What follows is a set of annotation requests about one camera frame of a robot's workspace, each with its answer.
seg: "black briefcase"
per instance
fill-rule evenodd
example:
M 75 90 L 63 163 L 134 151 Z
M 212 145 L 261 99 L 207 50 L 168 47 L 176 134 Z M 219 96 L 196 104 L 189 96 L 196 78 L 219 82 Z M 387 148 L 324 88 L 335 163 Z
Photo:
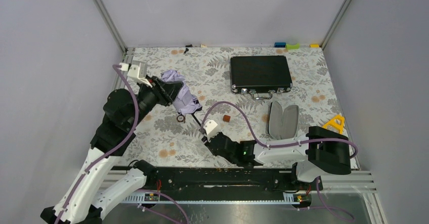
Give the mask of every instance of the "black briefcase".
M 289 92 L 292 88 L 289 66 L 285 56 L 231 57 L 231 91 L 235 94 Z

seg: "gray floor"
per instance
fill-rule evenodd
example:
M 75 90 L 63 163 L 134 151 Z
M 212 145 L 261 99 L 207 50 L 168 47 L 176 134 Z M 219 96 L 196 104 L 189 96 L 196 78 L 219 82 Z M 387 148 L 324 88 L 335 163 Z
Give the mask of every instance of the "gray floor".
M 326 203 L 341 207 L 356 217 L 356 224 L 371 223 L 363 198 L 359 194 L 329 194 Z M 321 206 L 317 195 L 313 195 L 312 206 Z M 182 205 L 192 224 L 246 223 L 348 223 L 329 213 L 326 209 L 296 211 L 290 205 Z M 185 223 L 180 211 L 172 204 L 157 205 L 153 210 Z M 152 213 L 136 209 L 136 205 L 121 204 L 105 218 L 103 224 L 117 223 L 172 223 Z

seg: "yellow block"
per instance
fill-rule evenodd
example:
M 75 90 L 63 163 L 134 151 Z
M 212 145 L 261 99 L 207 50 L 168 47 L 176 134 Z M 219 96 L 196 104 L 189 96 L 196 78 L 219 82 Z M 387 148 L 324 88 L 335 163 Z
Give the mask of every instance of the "yellow block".
M 328 129 L 328 126 L 333 127 L 334 129 L 338 130 L 340 134 L 342 134 L 342 131 L 344 130 L 344 122 L 345 118 L 341 115 L 336 115 L 334 118 L 332 118 L 330 121 L 328 121 L 324 126 L 322 126 L 325 129 Z

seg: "metal handle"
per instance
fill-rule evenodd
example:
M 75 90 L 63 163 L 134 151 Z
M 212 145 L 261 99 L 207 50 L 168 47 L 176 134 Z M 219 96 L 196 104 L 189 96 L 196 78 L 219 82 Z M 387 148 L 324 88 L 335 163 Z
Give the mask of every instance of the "metal handle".
M 262 99 L 271 99 L 271 98 L 273 98 L 274 91 L 268 91 L 268 94 L 270 95 L 269 97 L 256 97 L 255 98 L 254 95 L 255 94 L 257 95 L 257 93 L 255 91 L 250 91 L 249 93 L 250 93 L 250 95 L 251 95 L 251 97 L 252 97 L 253 100 L 262 100 Z

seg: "crumpled cloth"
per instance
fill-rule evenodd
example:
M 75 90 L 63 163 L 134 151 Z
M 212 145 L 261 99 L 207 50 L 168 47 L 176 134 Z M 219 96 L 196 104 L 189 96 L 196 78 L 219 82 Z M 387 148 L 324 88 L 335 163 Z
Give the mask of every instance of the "crumpled cloth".
M 197 97 L 191 94 L 189 87 L 186 86 L 185 77 L 183 75 L 178 74 L 176 70 L 168 70 L 161 73 L 161 80 L 163 82 L 183 82 L 183 87 L 180 89 L 176 99 L 173 102 L 173 106 L 179 114 L 192 114 L 202 107 L 202 105 L 197 102 Z

